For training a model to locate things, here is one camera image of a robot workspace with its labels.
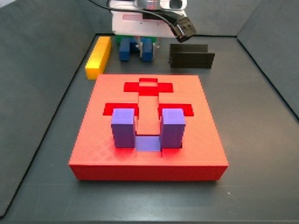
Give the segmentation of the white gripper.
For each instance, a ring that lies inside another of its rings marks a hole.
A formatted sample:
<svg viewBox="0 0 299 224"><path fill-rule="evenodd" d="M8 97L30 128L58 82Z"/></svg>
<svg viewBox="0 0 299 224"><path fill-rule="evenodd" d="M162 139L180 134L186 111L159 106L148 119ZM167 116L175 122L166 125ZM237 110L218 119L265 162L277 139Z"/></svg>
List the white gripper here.
<svg viewBox="0 0 299 224"><path fill-rule="evenodd" d="M154 46L160 48L160 38L172 38L174 32L168 24L159 18L138 10L151 12L172 11L186 15L187 0L110 0L108 6L119 9L112 12L112 32L116 35L135 36L135 47L142 49L143 42L139 36L155 38Z"/></svg>

